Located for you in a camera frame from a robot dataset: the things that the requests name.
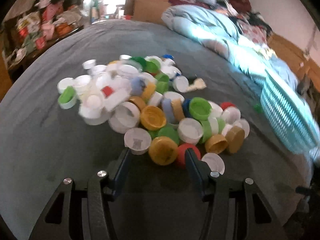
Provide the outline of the white cap with code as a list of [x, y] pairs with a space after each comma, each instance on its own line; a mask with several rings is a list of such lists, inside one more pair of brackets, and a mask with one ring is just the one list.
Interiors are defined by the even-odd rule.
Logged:
[[129, 129], [124, 135], [124, 145], [134, 155], [143, 155], [151, 145], [151, 135], [142, 128]]

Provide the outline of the yellow bottle cap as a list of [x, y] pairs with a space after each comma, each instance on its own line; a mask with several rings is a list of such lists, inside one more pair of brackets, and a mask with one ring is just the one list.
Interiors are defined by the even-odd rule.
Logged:
[[164, 112], [156, 106], [146, 106], [140, 114], [142, 126], [151, 131], [163, 128], [167, 124]]
[[148, 149], [151, 160], [161, 166], [172, 164], [178, 156], [178, 144], [169, 137], [156, 137]]

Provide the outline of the red bottle cap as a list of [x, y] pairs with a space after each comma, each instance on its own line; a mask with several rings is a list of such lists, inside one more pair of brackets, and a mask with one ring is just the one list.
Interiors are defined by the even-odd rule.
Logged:
[[175, 160], [175, 164], [181, 169], [185, 169], [185, 152], [188, 149], [192, 149], [196, 154], [197, 158], [199, 160], [201, 159], [200, 150], [195, 145], [188, 143], [181, 144], [177, 148], [177, 158]]

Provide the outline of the grey bed sheet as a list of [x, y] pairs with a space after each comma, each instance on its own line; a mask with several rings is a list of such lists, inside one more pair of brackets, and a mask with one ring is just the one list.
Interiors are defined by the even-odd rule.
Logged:
[[170, 54], [184, 75], [196, 75], [207, 85], [187, 98], [229, 101], [240, 109], [250, 133], [239, 152], [222, 155], [225, 176], [252, 178], [286, 223], [301, 199], [296, 187], [310, 184], [312, 161], [289, 152], [254, 109], [260, 87], [222, 57], [162, 25], [115, 20], [89, 26], [48, 49], [1, 101], [1, 215], [14, 236], [29, 238], [64, 178], [84, 187], [123, 150], [123, 136], [108, 123], [89, 126], [78, 106], [63, 110], [57, 102], [57, 83], [84, 74], [83, 62], [107, 64], [122, 54]]

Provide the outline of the white wide cap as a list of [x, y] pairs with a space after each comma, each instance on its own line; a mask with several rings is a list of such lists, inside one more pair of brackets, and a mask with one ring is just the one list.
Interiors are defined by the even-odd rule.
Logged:
[[131, 103], [124, 102], [117, 106], [108, 124], [117, 133], [125, 134], [129, 129], [135, 128], [140, 122], [140, 110]]

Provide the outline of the green bottle cap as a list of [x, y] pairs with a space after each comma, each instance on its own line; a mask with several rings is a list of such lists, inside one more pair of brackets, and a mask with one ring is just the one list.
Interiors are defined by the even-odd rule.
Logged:
[[189, 112], [194, 119], [205, 121], [210, 116], [212, 107], [206, 99], [194, 97], [189, 103]]

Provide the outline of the teal plastic basket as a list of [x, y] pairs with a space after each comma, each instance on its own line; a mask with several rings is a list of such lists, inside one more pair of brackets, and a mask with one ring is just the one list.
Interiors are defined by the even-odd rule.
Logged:
[[266, 70], [260, 101], [275, 134], [290, 152], [319, 148], [319, 126], [310, 107], [272, 70]]

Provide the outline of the yellow open bottle cap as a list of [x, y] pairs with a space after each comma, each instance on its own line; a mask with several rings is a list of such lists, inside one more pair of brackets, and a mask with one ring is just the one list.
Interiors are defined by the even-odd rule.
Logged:
[[146, 106], [140, 114], [142, 126], [151, 131], [163, 128], [167, 124], [164, 112], [156, 106]]

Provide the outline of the light blue duvet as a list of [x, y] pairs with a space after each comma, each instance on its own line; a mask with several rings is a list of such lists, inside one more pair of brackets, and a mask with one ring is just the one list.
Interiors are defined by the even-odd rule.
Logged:
[[266, 79], [265, 70], [271, 69], [292, 90], [297, 89], [297, 77], [275, 51], [240, 34], [227, 16], [195, 5], [175, 5], [163, 12], [162, 20], [170, 30], [217, 53], [259, 85]]

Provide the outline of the cluttered side table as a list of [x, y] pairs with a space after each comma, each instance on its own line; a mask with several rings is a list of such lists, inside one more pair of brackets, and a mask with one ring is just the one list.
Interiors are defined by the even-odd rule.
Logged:
[[16, 0], [1, 23], [3, 57], [7, 69], [39, 50], [56, 35], [56, 29], [71, 31], [63, 13], [81, 6], [82, 0]]

